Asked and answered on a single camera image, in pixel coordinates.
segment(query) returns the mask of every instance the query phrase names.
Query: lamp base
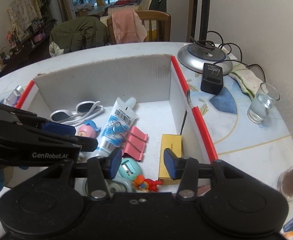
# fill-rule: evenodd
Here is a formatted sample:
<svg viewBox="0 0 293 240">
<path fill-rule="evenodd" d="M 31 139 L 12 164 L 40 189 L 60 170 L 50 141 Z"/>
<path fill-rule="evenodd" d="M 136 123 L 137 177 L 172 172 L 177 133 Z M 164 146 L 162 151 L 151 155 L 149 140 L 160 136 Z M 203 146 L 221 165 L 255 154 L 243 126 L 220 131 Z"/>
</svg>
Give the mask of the lamp base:
<svg viewBox="0 0 293 240">
<path fill-rule="evenodd" d="M 217 47 L 206 49 L 193 43 L 182 47 L 177 54 L 177 59 L 190 70 L 202 73 L 204 63 L 213 64 L 220 60 L 230 59 L 230 57 Z M 223 75 L 227 75 L 233 69 L 231 61 L 221 62 L 216 65 L 222 68 Z"/>
</svg>

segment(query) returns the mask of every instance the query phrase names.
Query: glass of water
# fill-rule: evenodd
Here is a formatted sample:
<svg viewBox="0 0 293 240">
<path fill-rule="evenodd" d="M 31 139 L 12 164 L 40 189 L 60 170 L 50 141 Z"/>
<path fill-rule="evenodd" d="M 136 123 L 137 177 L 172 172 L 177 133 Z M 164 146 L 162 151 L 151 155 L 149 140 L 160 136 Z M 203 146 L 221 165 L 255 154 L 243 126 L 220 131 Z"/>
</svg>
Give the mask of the glass of water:
<svg viewBox="0 0 293 240">
<path fill-rule="evenodd" d="M 261 83 L 248 109 L 248 117 L 253 123 L 262 123 L 279 100 L 280 94 L 273 86 L 267 83 Z"/>
</svg>

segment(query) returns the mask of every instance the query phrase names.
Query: power adapter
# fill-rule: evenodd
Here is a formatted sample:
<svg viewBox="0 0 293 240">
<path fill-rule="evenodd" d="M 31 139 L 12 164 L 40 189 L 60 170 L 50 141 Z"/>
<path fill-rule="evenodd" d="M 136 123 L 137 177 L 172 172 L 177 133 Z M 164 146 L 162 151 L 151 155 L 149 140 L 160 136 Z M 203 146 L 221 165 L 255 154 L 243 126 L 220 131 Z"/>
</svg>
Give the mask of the power adapter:
<svg viewBox="0 0 293 240">
<path fill-rule="evenodd" d="M 204 63 L 202 71 L 201 90 L 218 95 L 223 88 L 223 70 L 221 67 Z"/>
</svg>

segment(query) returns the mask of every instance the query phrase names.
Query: sunglasses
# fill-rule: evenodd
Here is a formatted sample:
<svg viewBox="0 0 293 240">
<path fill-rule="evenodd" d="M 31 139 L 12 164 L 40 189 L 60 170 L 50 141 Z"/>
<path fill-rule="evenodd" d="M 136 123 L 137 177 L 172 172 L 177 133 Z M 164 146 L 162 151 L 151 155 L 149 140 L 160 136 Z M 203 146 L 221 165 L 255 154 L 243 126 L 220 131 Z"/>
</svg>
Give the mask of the sunglasses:
<svg viewBox="0 0 293 240">
<path fill-rule="evenodd" d="M 54 122 L 77 126 L 101 114 L 104 108 L 100 103 L 100 101 L 84 101 L 77 104 L 75 111 L 56 110 L 50 117 Z"/>
</svg>

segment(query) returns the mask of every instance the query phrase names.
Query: pink binder clip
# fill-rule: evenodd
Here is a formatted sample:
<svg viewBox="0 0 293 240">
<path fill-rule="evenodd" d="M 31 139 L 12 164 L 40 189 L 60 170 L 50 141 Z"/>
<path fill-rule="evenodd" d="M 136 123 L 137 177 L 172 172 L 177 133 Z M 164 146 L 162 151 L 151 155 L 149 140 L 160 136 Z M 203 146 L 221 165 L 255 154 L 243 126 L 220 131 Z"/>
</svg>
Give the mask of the pink binder clip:
<svg viewBox="0 0 293 240">
<path fill-rule="evenodd" d="M 115 127 L 119 125 L 123 130 L 128 132 L 128 137 L 125 138 L 122 134 L 115 132 Z M 139 128 L 136 126 L 132 126 L 130 130 L 125 129 L 120 122 L 116 122 L 113 127 L 114 134 L 120 134 L 123 139 L 127 141 L 124 146 L 123 154 L 128 154 L 137 161 L 141 161 L 143 159 L 143 152 L 145 150 L 146 140 L 148 135 L 141 132 Z"/>
</svg>

